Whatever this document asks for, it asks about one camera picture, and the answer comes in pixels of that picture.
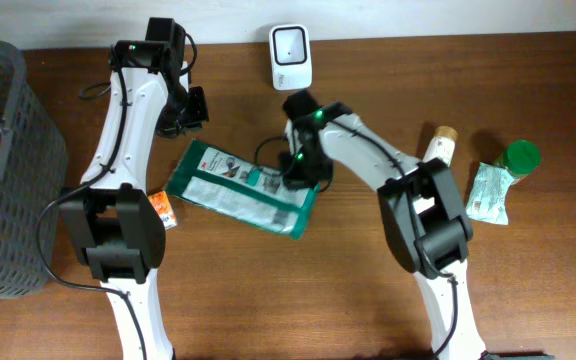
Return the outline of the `white cream tube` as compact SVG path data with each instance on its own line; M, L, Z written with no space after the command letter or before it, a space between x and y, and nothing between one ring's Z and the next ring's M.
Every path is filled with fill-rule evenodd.
M447 166L450 166L454 156L457 138L458 132L454 128L445 125L437 127L422 161L428 162L437 158Z

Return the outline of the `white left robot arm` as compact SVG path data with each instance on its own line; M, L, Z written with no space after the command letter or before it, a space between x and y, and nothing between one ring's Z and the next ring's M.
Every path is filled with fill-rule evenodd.
M175 138L208 120L203 90L189 84L184 45L120 41L109 65L111 98L80 185L59 200L77 260L111 303L125 359L172 359L158 296L165 229L146 177L155 137Z

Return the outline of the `teal wipes packet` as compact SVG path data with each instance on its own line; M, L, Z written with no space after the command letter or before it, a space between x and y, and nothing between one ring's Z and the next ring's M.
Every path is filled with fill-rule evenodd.
M507 169L481 163L466 204L466 214L473 220L507 225L505 200L514 182Z

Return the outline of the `orange tissue pack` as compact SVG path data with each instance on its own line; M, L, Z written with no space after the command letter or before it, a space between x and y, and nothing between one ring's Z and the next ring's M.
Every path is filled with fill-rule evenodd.
M174 228L178 225L176 215L165 191L160 191L149 195L148 200L161 219L166 230Z

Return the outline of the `green lid jar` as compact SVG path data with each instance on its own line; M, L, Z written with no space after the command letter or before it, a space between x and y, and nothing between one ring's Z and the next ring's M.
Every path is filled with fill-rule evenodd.
M512 184L515 185L532 174L541 161L541 152L534 143L517 140L502 151L493 165L505 169L512 176Z

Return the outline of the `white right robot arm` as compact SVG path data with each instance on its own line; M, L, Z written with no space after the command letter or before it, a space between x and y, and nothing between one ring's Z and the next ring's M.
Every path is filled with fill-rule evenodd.
M332 179L335 164L352 171L376 193L388 248L419 287L432 358L491 358L467 286L473 227L449 166L399 151L342 102L322 106L300 90L282 108L290 146L280 156L284 184L314 189Z

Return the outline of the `green glove package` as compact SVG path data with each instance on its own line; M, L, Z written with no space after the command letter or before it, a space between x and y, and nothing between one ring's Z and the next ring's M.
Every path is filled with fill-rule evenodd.
M302 237L317 188L290 190L277 170L257 167L194 139L169 178L168 195L271 233Z

